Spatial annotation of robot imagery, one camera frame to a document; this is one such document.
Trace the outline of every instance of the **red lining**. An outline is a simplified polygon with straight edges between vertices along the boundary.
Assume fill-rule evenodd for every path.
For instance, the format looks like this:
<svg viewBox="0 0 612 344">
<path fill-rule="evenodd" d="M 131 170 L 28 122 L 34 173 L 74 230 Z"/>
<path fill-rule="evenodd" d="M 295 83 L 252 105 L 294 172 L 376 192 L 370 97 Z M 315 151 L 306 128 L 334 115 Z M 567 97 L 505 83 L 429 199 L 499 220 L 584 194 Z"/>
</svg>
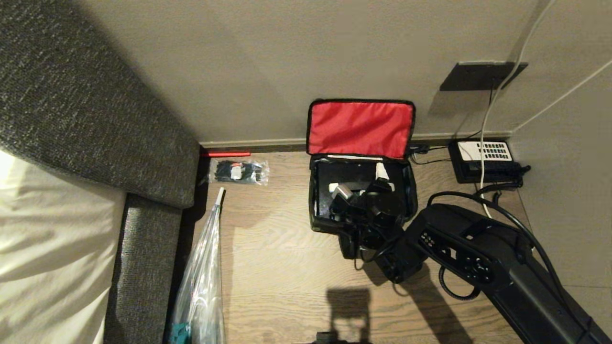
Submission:
<svg viewBox="0 0 612 344">
<path fill-rule="evenodd" d="M 402 159 L 413 114 L 414 108 L 405 103 L 314 104 L 310 114 L 308 153 Z"/>
</svg>

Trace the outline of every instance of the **plastic bag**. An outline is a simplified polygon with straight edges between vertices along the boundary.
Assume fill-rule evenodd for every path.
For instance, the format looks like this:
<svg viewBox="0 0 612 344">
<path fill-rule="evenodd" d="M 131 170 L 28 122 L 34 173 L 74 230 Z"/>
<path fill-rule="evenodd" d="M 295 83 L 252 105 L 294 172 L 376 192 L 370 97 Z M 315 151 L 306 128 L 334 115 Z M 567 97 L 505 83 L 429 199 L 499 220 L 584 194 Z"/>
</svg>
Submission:
<svg viewBox="0 0 612 344">
<path fill-rule="evenodd" d="M 172 316 L 172 344 L 224 344 L 219 250 L 220 207 L 224 189 L 192 250 Z"/>
<path fill-rule="evenodd" d="M 211 159 L 208 181 L 267 185 L 269 174 L 267 161 Z"/>
</svg>

